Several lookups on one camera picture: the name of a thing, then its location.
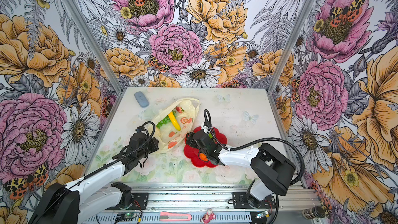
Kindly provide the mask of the fake orange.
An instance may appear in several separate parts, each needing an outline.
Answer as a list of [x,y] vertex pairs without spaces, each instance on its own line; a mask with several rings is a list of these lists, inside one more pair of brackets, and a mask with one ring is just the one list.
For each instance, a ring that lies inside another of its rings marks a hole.
[[207,156],[205,154],[203,154],[203,153],[199,153],[199,159],[204,161],[204,162],[208,161]]

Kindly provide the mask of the red flower-shaped plate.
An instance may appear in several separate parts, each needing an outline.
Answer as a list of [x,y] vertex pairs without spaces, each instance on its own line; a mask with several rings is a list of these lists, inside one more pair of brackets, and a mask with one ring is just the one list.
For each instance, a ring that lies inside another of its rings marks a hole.
[[[201,127],[196,127],[192,132],[188,133],[184,139],[185,147],[183,149],[184,155],[191,160],[192,164],[197,167],[197,168],[203,168],[203,167],[208,167],[208,168],[215,168],[217,165],[212,164],[208,160],[202,160],[204,158],[204,155],[200,152],[199,149],[194,148],[188,144],[187,139],[193,135],[194,133],[197,133],[201,130]],[[214,128],[214,132],[216,134],[216,138],[224,145],[227,145],[228,139],[227,137],[220,133],[217,128]]]

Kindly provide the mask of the cream printed plastic bag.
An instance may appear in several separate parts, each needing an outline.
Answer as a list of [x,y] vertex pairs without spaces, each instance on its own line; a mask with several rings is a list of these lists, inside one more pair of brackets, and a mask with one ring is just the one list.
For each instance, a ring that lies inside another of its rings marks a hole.
[[[182,107],[184,112],[177,112],[175,110],[176,106]],[[199,112],[199,106],[200,102],[198,99],[191,97],[182,98],[171,104],[169,107],[160,110],[159,113],[152,118],[152,122],[155,124],[154,137],[159,141],[159,152],[165,153],[167,151],[171,151],[184,141],[186,135],[191,132],[193,128],[193,124]],[[172,123],[164,125],[160,129],[156,127],[156,124],[164,117],[168,116],[170,112],[174,113],[181,127],[181,131],[177,131]]]

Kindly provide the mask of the fake small strawberry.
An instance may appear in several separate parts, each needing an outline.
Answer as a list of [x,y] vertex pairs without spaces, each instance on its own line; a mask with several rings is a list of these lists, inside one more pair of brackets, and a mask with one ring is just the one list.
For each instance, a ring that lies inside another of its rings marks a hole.
[[183,112],[184,112],[184,109],[183,109],[182,107],[179,107],[179,106],[176,106],[176,107],[175,107],[175,110],[176,110],[177,112],[179,112],[179,113],[183,113]]

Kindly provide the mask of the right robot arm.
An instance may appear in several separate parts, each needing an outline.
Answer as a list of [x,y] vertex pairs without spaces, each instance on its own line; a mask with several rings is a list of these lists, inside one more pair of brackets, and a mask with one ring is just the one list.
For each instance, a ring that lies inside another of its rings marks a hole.
[[246,193],[235,197],[236,202],[260,208],[271,195],[285,196],[291,185],[303,176],[300,170],[296,177],[295,164],[268,141],[288,144],[279,138],[259,139],[241,147],[228,147],[210,131],[201,129],[186,135],[186,145],[199,151],[198,157],[203,162],[214,166],[250,168],[257,175]]

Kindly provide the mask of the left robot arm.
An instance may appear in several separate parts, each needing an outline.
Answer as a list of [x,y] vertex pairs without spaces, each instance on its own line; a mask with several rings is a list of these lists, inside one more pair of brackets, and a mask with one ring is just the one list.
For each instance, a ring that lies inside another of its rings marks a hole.
[[112,160],[67,184],[51,185],[34,211],[31,224],[81,224],[111,207],[128,208],[133,204],[130,186],[117,180],[142,165],[142,159],[158,151],[159,141],[137,132]]

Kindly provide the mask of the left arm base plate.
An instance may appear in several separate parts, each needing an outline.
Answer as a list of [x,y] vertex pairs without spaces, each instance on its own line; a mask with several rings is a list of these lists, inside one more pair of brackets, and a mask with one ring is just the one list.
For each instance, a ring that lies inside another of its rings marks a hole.
[[126,210],[146,210],[148,204],[149,193],[133,192],[127,196]]

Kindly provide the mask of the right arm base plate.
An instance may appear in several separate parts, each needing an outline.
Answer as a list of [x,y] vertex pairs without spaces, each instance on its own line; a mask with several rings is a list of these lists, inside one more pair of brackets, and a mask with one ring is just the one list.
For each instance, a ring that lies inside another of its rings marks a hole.
[[260,201],[246,192],[233,192],[232,201],[235,209],[275,209],[276,199],[273,196],[268,196],[264,200]]

